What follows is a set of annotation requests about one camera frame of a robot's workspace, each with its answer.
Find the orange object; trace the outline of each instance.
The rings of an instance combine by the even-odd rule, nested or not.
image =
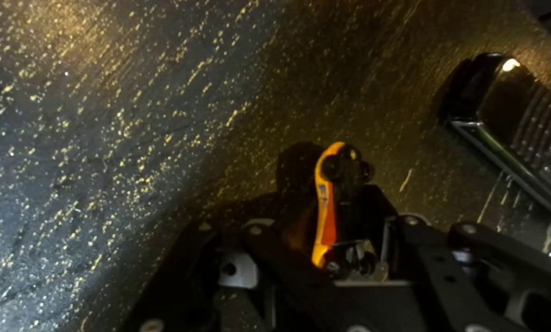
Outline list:
[[[334,185],[323,176],[325,159],[338,156],[347,145],[334,143],[316,165],[316,192],[318,192],[318,231],[312,252],[312,264],[318,268],[325,266],[325,255],[338,242],[338,220],[336,220],[336,200]]]

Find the bolt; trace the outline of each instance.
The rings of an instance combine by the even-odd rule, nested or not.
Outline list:
[[[261,237],[262,229],[255,226],[255,228],[250,229],[250,233],[255,235],[255,237]]]
[[[454,252],[454,257],[461,264],[473,264],[474,263],[474,253],[469,248],[463,248],[460,252]]]
[[[364,253],[362,248],[355,246],[355,248],[349,248],[349,250],[347,250],[345,257],[347,257],[347,263],[355,264],[355,263],[364,261],[364,259],[366,259],[366,253]]]
[[[410,218],[406,218],[406,224],[408,226],[419,226],[419,220],[410,216]]]
[[[237,275],[237,272],[238,272],[237,264],[231,264],[231,263],[222,268],[222,274],[227,277]]]
[[[347,332],[371,332],[371,331],[364,325],[353,325],[351,329],[347,329]]]
[[[202,231],[202,233],[209,233],[209,231],[213,231],[213,226],[203,222],[203,224],[200,226],[200,231]]]
[[[141,332],[163,332],[163,331],[165,331],[163,320],[148,320],[141,327]]]
[[[476,235],[478,229],[471,224],[461,226],[463,235]]]
[[[469,325],[465,327],[465,332],[493,332],[493,331],[482,325]]]
[[[331,272],[331,274],[340,274],[342,272],[342,266],[338,264],[338,263],[329,263],[327,264],[327,272]]]

